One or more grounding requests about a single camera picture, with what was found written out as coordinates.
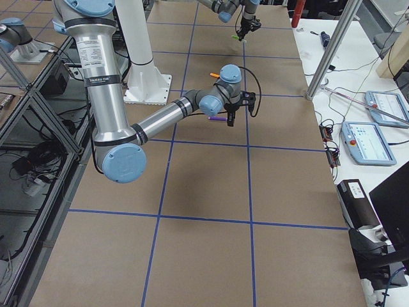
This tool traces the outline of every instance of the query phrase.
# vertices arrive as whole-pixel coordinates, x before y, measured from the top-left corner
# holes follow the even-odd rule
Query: black screen
[[[409,162],[375,187],[369,197],[395,249],[409,247]],[[409,269],[409,260],[403,264]]]

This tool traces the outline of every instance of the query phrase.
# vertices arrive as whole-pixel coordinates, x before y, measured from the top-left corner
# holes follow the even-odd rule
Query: red cylinder
[[[293,14],[293,20],[291,21],[291,27],[296,28],[298,26],[298,22],[300,21],[305,2],[306,0],[297,1],[297,5],[295,6],[295,11]]]

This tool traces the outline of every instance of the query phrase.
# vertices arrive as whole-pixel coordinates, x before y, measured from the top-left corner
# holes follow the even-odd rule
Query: blue joint cap
[[[236,65],[229,64],[220,70],[220,79],[227,83],[239,83],[242,80],[242,72]]]
[[[5,26],[23,26],[23,22],[21,19],[16,17],[6,18],[0,21],[0,24],[4,24]]]
[[[88,17],[103,17],[112,12],[115,0],[64,0],[72,9]]]
[[[206,95],[200,100],[199,108],[207,116],[215,116],[223,108],[223,103],[216,96]]]
[[[52,23],[54,25],[55,32],[57,32],[59,34],[67,35],[66,28],[65,28],[65,26],[63,24],[60,24],[59,22],[56,22],[54,19],[52,20]]]
[[[120,144],[109,150],[102,163],[105,176],[119,184],[138,179],[146,167],[146,155],[135,144]]]
[[[5,53],[10,53],[14,50],[14,46],[6,40],[0,40],[0,47],[5,51]]]
[[[224,23],[229,22],[231,19],[231,14],[228,12],[220,12],[219,19],[223,21]]]

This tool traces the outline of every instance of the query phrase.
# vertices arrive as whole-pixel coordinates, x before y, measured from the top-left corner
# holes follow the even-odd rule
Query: tablet device
[[[396,164],[396,159],[377,123],[344,122],[341,139],[357,164]]]
[[[401,95],[396,93],[384,93],[381,91],[367,91],[365,94],[366,104],[392,114],[403,120],[409,121],[409,112]],[[399,122],[387,115],[374,110],[369,110],[373,120],[383,126],[409,128],[409,125]]]

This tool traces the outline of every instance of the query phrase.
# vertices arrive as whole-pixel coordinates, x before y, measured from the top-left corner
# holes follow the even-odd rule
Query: computer monitor
[[[402,262],[409,269],[409,162],[375,187],[369,197],[396,252],[374,262]]]

